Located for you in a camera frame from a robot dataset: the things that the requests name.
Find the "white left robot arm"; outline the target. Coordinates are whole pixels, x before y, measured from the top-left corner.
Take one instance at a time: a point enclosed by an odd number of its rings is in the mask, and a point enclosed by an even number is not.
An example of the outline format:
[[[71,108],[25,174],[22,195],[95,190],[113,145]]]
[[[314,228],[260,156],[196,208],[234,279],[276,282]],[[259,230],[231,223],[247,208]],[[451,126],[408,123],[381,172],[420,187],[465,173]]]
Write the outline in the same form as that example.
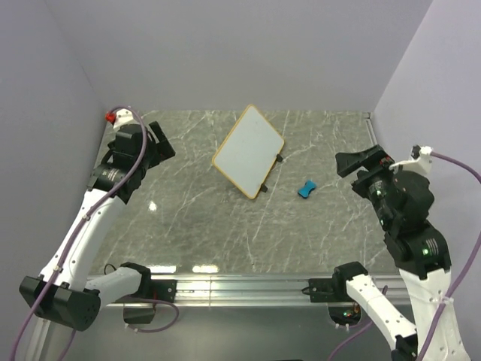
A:
[[[150,168],[175,155],[161,126],[121,126],[93,170],[74,223],[37,277],[24,277],[20,294],[37,317],[76,331],[88,329],[106,305],[123,297],[144,302],[152,294],[151,271],[124,262],[97,280],[88,279],[94,258],[113,222]]]

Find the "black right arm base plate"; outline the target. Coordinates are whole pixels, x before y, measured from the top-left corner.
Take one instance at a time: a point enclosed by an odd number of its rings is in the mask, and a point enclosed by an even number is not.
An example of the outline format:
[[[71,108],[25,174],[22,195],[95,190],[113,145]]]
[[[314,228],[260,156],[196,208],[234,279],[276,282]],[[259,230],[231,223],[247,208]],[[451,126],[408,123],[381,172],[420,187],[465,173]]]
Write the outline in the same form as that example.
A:
[[[311,303],[352,301],[346,290],[331,278],[310,278],[301,292],[309,296]]]

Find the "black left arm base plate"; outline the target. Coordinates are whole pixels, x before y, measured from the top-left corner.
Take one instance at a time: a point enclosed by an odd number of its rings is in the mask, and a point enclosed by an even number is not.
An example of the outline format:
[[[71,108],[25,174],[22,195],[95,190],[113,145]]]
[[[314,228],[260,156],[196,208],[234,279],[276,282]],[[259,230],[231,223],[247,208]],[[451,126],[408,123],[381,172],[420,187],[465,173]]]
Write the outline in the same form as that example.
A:
[[[137,299],[162,300],[173,303],[176,291],[177,281],[174,279],[150,280],[143,282],[139,289],[130,296]]]

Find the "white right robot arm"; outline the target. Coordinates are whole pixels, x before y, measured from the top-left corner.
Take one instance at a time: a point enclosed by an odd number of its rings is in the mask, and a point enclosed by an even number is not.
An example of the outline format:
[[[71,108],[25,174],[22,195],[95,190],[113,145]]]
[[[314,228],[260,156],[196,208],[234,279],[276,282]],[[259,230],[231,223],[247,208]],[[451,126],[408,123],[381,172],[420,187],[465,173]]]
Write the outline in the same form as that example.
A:
[[[359,262],[335,268],[331,290],[353,300],[383,334],[393,360],[469,360],[455,314],[446,239],[428,221],[434,204],[427,178],[432,149],[415,146],[410,158],[396,162],[375,145],[358,153],[337,153],[337,174],[355,173],[352,190],[373,206],[384,243],[403,280],[414,321],[407,320],[377,288]]]

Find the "yellow framed whiteboard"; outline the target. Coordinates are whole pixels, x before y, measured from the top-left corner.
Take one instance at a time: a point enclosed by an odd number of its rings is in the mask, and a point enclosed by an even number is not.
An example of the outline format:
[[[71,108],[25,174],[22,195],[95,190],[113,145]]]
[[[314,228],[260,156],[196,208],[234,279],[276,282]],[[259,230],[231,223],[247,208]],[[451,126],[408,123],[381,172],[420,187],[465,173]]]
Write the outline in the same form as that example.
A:
[[[248,105],[212,158],[212,164],[248,199],[254,199],[285,144],[254,105]]]

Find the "blue whiteboard eraser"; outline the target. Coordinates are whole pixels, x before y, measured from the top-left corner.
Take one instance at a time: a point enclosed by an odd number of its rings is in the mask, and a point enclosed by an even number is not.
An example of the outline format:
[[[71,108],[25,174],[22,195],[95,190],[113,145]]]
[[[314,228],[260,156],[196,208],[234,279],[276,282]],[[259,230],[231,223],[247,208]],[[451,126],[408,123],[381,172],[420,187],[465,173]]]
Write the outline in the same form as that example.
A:
[[[316,184],[311,180],[307,180],[303,187],[298,190],[298,195],[303,199],[307,199],[315,189]]]

